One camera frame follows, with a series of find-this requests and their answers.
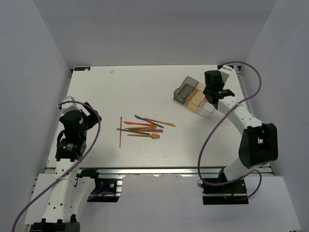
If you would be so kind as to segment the yellow plastic knife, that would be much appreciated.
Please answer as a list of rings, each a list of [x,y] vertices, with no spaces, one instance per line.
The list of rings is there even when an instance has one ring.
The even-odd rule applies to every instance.
[[[151,121],[151,122],[155,122],[155,123],[161,123],[161,124],[164,124],[164,125],[176,127],[173,123],[170,123],[170,122],[163,122],[163,121],[159,121],[159,120],[155,120],[155,119],[150,119],[150,118],[143,118],[143,119]]]

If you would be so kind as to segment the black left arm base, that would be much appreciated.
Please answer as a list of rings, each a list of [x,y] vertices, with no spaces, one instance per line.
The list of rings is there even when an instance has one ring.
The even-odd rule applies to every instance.
[[[117,195],[117,179],[116,178],[103,178],[96,169],[82,169],[77,174],[77,181],[81,181],[85,184],[87,178],[90,178],[91,183],[95,186],[91,191],[88,202],[100,202],[100,203],[116,203],[119,200]]]

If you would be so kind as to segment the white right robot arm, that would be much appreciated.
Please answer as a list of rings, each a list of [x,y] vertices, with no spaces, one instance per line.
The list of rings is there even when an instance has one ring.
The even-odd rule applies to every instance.
[[[277,128],[255,118],[231,90],[224,89],[221,71],[206,71],[204,75],[206,86],[203,93],[207,101],[224,115],[219,123],[229,119],[241,134],[238,157],[219,172],[217,182],[204,181],[206,185],[228,193],[254,168],[278,159]]]

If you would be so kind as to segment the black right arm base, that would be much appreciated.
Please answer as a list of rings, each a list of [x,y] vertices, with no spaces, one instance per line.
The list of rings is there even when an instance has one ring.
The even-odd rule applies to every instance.
[[[204,205],[241,205],[248,204],[247,189],[244,180],[224,186],[209,186],[198,180],[202,188]]]

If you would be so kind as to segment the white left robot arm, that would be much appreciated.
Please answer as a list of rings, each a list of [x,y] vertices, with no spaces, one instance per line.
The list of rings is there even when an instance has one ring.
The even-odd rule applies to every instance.
[[[51,196],[40,222],[30,227],[32,232],[78,232],[78,213],[82,211],[89,194],[101,190],[102,181],[95,171],[83,176],[78,183],[78,170],[90,152],[86,147],[87,132],[100,125],[101,117],[87,102],[68,98],[59,104],[62,116],[59,121],[64,129],[56,139],[55,180],[48,187]]]

